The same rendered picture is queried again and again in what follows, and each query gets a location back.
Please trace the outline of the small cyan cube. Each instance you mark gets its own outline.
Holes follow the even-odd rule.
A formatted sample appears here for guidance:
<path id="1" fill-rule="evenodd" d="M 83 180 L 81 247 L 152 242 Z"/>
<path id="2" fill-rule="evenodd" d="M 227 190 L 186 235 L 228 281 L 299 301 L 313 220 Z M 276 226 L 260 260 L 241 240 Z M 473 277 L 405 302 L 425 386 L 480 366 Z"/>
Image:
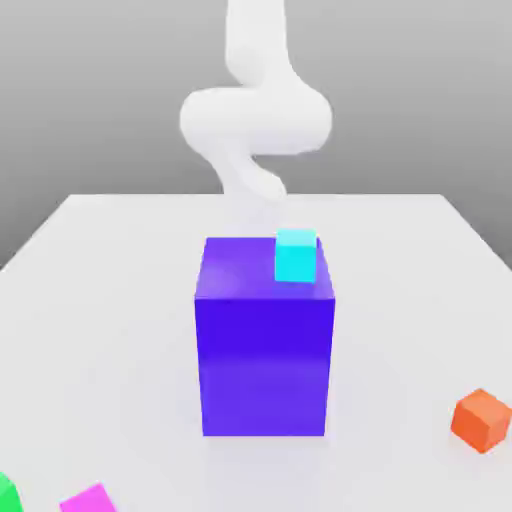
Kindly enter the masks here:
<path id="1" fill-rule="evenodd" d="M 278 282 L 314 283 L 316 251 L 315 230 L 278 230 L 275 243 L 275 279 Z"/>

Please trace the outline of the small orange cube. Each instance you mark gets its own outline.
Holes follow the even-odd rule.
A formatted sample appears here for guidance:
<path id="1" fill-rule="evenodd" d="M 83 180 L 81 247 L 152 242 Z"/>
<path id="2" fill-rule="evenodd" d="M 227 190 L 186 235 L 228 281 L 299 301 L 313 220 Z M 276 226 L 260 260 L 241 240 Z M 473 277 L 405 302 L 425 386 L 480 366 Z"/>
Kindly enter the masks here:
<path id="1" fill-rule="evenodd" d="M 512 409 L 483 389 L 456 404 L 451 431 L 481 454 L 502 442 L 512 419 Z"/>

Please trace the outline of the small magenta cube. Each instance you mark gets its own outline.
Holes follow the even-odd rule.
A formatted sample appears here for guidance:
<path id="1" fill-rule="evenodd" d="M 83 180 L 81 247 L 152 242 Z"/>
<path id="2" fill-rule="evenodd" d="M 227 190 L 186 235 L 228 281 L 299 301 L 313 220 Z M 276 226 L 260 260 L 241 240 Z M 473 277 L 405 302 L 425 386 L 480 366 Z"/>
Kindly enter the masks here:
<path id="1" fill-rule="evenodd" d="M 117 512 L 102 483 L 97 483 L 59 504 L 60 512 Z"/>

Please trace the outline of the small green cube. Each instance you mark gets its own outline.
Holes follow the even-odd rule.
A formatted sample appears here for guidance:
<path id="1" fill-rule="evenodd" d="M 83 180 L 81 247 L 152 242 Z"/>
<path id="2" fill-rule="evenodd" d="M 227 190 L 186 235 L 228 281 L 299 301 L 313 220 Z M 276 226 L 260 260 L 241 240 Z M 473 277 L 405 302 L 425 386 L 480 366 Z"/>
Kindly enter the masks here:
<path id="1" fill-rule="evenodd" d="M 0 512 L 23 512 L 16 486 L 2 472 L 0 472 Z"/>

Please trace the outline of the large purple box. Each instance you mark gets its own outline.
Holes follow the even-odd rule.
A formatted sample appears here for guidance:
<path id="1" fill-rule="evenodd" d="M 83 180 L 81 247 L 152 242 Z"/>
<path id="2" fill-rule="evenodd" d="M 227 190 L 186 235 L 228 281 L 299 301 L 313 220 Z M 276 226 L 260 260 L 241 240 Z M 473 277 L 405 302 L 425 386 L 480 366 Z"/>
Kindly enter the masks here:
<path id="1" fill-rule="evenodd" d="M 335 294 L 323 250 L 313 283 L 274 278 L 272 238 L 207 238 L 194 297 L 206 436 L 325 432 Z"/>

